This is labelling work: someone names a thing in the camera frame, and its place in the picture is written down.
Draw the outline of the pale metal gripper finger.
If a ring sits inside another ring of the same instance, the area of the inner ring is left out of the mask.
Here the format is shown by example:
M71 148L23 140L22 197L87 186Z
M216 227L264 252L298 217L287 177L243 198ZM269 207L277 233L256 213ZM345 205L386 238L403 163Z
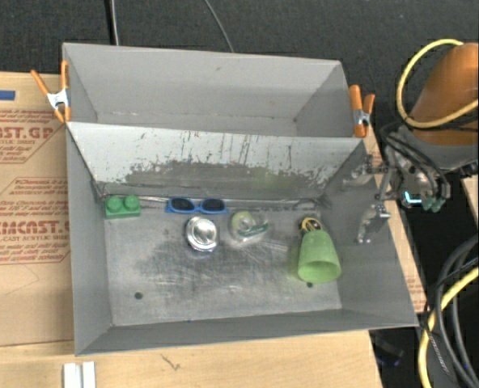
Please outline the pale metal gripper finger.
M343 188L360 187L368 183L375 175L381 175L385 172L384 163L374 164L374 156L366 155L362 163L350 172L350 175L342 180Z
M374 234L378 233L384 224L390 219L391 214L384 204L370 205L361 217L356 241L358 244L368 244Z

